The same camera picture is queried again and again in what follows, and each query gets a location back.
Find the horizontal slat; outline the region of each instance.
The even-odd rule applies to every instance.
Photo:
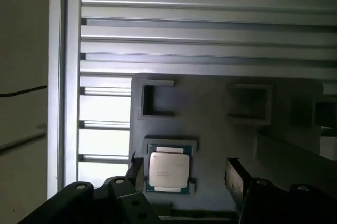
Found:
[[[125,176],[128,165],[105,164],[97,162],[79,162],[78,180],[90,182],[95,188],[102,186],[104,181],[110,177]]]
[[[80,95],[80,120],[130,121],[130,97]]]
[[[130,122],[111,122],[111,121],[90,121],[90,120],[86,120],[82,122],[82,125],[84,126],[84,128],[98,128],[98,129],[102,129],[102,128],[110,128],[110,129],[130,129]]]
[[[271,46],[81,42],[82,53],[193,55],[240,58],[337,60],[336,49],[292,48]]]
[[[80,63],[83,73],[165,73],[225,76],[260,76],[314,78],[337,80],[337,68],[300,66],[251,66],[251,65],[212,65],[212,64],[169,64],[169,63],[125,63],[85,61]]]
[[[128,156],[128,130],[80,129],[78,141],[80,154]]]
[[[85,95],[131,96],[131,88],[84,87]]]
[[[336,33],[281,32],[259,30],[215,30],[143,27],[81,27],[82,38],[154,40],[223,44],[271,44],[337,47]]]
[[[326,11],[337,10],[337,0],[82,0],[83,4],[122,6],[158,6],[184,8],[222,8],[268,11]]]
[[[145,7],[82,7],[83,18],[336,26],[335,14]]]

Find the bolt head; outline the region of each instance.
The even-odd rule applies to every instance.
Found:
[[[310,191],[310,189],[307,186],[298,186],[297,189],[300,191]]]
[[[82,190],[86,187],[86,185],[79,185],[79,186],[76,186],[76,189],[77,190]]]
[[[257,183],[261,186],[265,186],[267,184],[267,181],[263,180],[263,179],[260,179],[257,181]]]

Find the metal frame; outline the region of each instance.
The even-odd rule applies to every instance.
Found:
[[[65,186],[78,179],[81,0],[68,0],[65,73]]]
[[[49,4],[48,199],[63,188],[65,1]]]
[[[79,151],[80,145],[90,143],[90,130],[110,130],[120,139],[118,131],[129,128],[135,73],[315,78],[324,94],[337,94],[335,0],[50,3],[49,198],[83,178],[91,162],[81,158],[109,154],[109,162],[115,160],[115,152]],[[97,145],[106,146],[104,137]]]

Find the gray plastic tray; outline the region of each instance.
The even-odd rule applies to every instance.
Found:
[[[227,157],[238,157],[253,177],[287,189],[291,178],[275,180],[256,157],[257,132],[319,154],[320,126],[298,126],[289,116],[296,108],[292,100],[310,97],[315,103],[322,95],[322,83],[312,79],[136,74],[130,155],[144,157],[144,176],[148,176],[148,144],[187,141],[194,146],[190,164],[194,185],[189,195],[147,193],[145,186],[144,194],[151,203],[172,209],[233,211],[235,204],[224,183]],[[297,182],[313,181],[303,175],[291,183]]]

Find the black mechanical part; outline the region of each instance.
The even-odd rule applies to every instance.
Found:
[[[237,159],[229,158],[227,164],[230,169],[226,171],[225,181],[229,191],[234,193],[233,199],[244,195],[239,224],[337,223],[336,200],[322,191],[296,184],[287,192],[261,178],[251,179],[247,190],[244,186],[233,190],[233,183],[242,185],[243,181],[249,181],[249,176]]]
[[[237,158],[227,159],[225,183],[238,210],[241,210],[243,199],[251,181],[251,175],[243,168]]]
[[[237,158],[227,159],[225,182],[238,213],[172,209],[170,216],[161,220],[144,194],[134,187],[135,178],[143,173],[143,160],[132,160],[129,178],[109,178],[95,190],[90,183],[72,183],[20,223],[337,223],[336,200],[329,195],[310,185],[292,185],[287,192],[268,180],[253,179]]]
[[[72,183],[19,223],[83,223],[89,218],[85,213],[91,211],[93,192],[90,183]]]

